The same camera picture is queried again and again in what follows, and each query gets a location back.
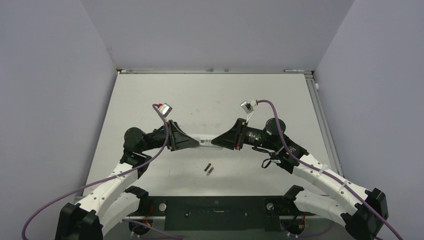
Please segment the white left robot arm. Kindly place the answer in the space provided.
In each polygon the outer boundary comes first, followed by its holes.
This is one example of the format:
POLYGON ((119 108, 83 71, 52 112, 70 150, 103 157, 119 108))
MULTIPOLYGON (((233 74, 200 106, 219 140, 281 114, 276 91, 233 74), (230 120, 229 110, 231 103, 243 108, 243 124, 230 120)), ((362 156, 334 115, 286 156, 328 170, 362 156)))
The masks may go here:
POLYGON ((129 214, 145 214, 149 208, 149 193, 133 185, 153 159, 144 152, 177 151, 199 145, 197 139, 184 133, 172 120, 150 133, 137 127, 129 128, 124 134, 123 155, 108 180, 97 184, 77 203, 68 203, 61 209, 55 239, 102 240, 129 214))

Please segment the white remote control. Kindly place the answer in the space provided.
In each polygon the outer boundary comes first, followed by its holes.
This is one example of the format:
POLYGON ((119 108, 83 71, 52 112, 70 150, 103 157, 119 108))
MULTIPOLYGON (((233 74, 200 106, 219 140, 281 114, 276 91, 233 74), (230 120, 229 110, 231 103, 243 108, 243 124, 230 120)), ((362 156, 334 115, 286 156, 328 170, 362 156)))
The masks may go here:
POLYGON ((188 136, 199 142, 199 145, 194 146, 193 149, 205 149, 205 150, 222 150, 223 149, 223 147, 221 146, 212 144, 212 140, 216 138, 217 135, 189 133, 188 136))

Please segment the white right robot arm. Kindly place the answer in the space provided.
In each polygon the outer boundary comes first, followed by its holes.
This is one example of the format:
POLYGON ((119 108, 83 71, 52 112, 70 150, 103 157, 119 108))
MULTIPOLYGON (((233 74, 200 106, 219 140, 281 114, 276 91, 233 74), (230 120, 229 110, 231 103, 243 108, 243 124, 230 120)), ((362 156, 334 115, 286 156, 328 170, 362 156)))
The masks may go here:
POLYGON ((241 150, 249 145, 269 155, 262 168, 275 163, 324 192, 321 196, 293 185, 281 198, 287 213, 318 215, 341 225, 356 240, 375 240, 389 216, 385 194, 377 188, 368 190, 358 186, 336 174, 292 141, 285 129, 281 119, 270 118, 263 129, 258 129, 238 118, 230 130, 215 137, 211 143, 229 150, 241 150))

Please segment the blue AAA battery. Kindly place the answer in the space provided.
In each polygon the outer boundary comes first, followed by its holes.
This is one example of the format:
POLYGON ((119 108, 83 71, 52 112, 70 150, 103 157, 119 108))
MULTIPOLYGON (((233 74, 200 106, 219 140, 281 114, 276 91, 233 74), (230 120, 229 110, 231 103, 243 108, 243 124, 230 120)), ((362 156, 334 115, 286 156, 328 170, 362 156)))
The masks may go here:
POLYGON ((209 163, 206 168, 204 169, 204 172, 206 172, 211 167, 211 163, 209 163))

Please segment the green AAA battery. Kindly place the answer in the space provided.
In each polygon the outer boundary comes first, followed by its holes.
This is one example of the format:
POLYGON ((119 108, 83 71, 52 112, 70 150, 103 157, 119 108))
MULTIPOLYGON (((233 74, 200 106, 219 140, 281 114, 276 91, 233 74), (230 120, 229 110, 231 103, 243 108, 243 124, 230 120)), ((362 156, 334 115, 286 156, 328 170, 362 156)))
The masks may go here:
POLYGON ((206 175, 209 176, 212 173, 213 170, 214 170, 214 167, 211 167, 210 170, 207 172, 206 175))

